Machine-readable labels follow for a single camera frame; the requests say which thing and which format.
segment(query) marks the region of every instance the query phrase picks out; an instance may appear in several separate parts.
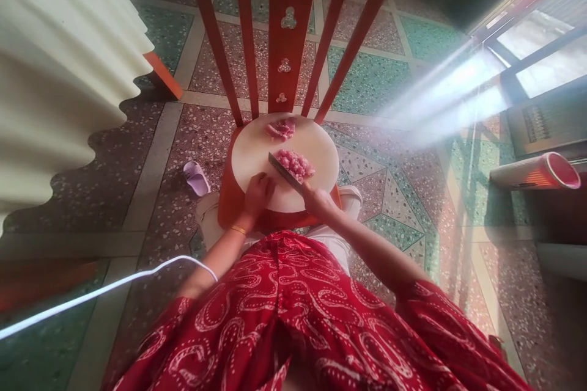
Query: pink slipper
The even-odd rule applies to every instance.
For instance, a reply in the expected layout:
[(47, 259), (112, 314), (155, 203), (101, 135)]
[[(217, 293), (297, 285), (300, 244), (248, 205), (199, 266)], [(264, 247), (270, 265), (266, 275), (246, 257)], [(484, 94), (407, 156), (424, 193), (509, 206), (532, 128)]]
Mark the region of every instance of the pink slipper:
[(202, 167), (197, 162), (187, 162), (183, 166), (183, 176), (198, 197), (202, 197), (204, 194), (210, 192), (208, 179), (206, 179)]

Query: chair slat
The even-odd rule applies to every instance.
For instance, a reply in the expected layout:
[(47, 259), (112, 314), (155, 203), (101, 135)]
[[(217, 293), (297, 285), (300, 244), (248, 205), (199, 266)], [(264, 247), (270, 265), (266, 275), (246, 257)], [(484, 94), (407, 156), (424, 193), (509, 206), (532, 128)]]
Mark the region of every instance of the chair slat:
[(234, 89), (234, 83), (232, 82), (231, 69), (228, 66), (226, 59), (226, 53), (224, 52), (224, 45), (222, 43), (222, 36), (220, 35), (220, 29), (216, 22), (216, 14), (214, 13), (214, 6), (212, 6), (212, 0), (198, 0), (198, 8), (202, 15), (202, 21), (210, 41), (210, 47), (218, 66), (218, 72), (220, 73), (220, 79), (226, 91), (228, 102), (231, 106), (232, 115), (234, 116), (234, 122), (237, 126), (243, 125), (243, 117), (240, 113), (238, 106), (237, 93)]
[(257, 63), (255, 59), (255, 42), (253, 36), (253, 12), (251, 0), (238, 0), (240, 26), (243, 32), (243, 49), (245, 50), (246, 79), (249, 84), (249, 99), (253, 119), (259, 117), (259, 88), (257, 85)]
[(308, 116), (312, 100), (314, 99), (314, 93), (318, 87), (318, 80), (320, 79), (320, 72), (322, 66), (326, 60), (328, 54), (328, 48), (334, 35), (334, 29), (336, 28), (336, 22), (338, 16), (341, 14), (342, 3), (344, 0), (330, 0), (330, 6), (328, 7), (328, 13), (326, 20), (324, 21), (324, 30), (320, 37), (320, 43), (316, 52), (316, 59), (314, 60), (314, 67), (312, 68), (312, 75), (310, 76), (310, 82), (308, 83), (308, 91), (306, 92), (306, 98), (304, 99), (304, 106), (301, 110), (302, 116)]
[[(312, 1), (269, 0), (269, 113), (292, 112), (294, 109)], [(289, 7), (293, 8), (296, 25), (293, 29), (284, 29), (281, 22)], [(286, 58), (290, 69), (280, 72), (279, 66)], [(277, 102), (281, 93), (287, 99), (285, 102)]]
[(384, 0), (367, 0), (365, 7), (363, 8), (363, 12), (359, 17), (359, 20), (356, 24), (355, 30), (351, 35), (349, 40), (349, 44), (342, 55), (342, 59), (338, 68), (336, 69), (336, 73), (334, 74), (332, 81), (330, 81), (330, 86), (324, 96), (324, 100), (318, 109), (318, 113), (314, 118), (314, 122), (321, 124), (324, 121), (326, 113), (330, 110), (330, 106), (334, 99), (336, 98), (336, 94), (341, 89), (342, 82), (344, 78), (347, 76), (349, 72), (350, 66), (353, 64), (355, 60), (356, 54), (367, 36), (367, 32), (369, 32), (369, 28), (371, 24), (375, 20), (377, 13), (379, 12), (379, 8), (383, 4)]

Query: meat piece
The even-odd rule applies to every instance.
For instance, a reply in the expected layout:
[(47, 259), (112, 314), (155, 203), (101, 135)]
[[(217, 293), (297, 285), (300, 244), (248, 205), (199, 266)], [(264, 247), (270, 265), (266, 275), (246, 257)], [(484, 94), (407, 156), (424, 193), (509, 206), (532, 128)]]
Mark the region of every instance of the meat piece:
[(283, 168), (295, 177), (295, 179), (302, 183), (304, 179), (312, 177), (316, 170), (312, 164), (304, 156), (294, 153), (289, 150), (279, 150), (275, 158), (283, 165)]
[(295, 117), (289, 117), (271, 122), (265, 126), (265, 132), (273, 139), (279, 139), (285, 142), (290, 139), (295, 132)]

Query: red and white container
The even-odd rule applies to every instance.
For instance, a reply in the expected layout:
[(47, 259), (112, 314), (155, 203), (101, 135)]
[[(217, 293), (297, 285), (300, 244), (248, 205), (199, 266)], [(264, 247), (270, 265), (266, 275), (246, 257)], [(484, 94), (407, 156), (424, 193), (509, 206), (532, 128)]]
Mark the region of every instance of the red and white container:
[(530, 159), (502, 165), (489, 179), (504, 189), (578, 189), (581, 178), (573, 165), (558, 153), (544, 153)]

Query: white cutting board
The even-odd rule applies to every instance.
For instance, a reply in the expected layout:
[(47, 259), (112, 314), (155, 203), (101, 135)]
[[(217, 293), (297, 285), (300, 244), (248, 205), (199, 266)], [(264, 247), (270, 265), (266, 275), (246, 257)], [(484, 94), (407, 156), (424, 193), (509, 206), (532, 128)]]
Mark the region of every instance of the white cutting board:
[[(272, 139), (265, 126), (287, 117), (295, 117), (295, 133), (291, 139), (281, 142)], [(246, 192), (252, 176), (259, 172), (271, 175), (277, 188), (268, 209), (282, 213), (304, 211), (304, 200), (287, 184), (267, 160), (267, 153), (274, 155), (281, 149), (292, 150), (304, 156), (316, 168), (316, 174), (307, 181), (313, 188), (332, 191), (338, 179), (338, 153), (334, 142), (321, 126), (313, 120), (291, 113), (260, 115), (247, 124), (232, 147), (232, 171), (240, 188)]]

